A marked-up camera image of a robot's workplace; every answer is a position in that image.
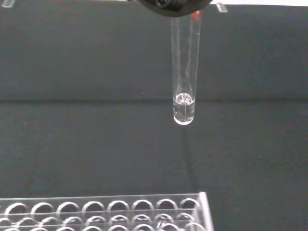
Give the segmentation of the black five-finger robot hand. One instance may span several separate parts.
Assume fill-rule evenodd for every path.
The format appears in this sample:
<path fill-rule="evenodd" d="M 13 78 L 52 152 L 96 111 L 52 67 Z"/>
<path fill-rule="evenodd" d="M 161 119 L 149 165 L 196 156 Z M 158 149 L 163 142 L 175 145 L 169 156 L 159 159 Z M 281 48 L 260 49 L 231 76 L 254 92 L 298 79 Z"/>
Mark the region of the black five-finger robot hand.
<path fill-rule="evenodd" d="M 211 0 L 137 0 L 148 10 L 165 17 L 182 17 L 207 7 Z"/>

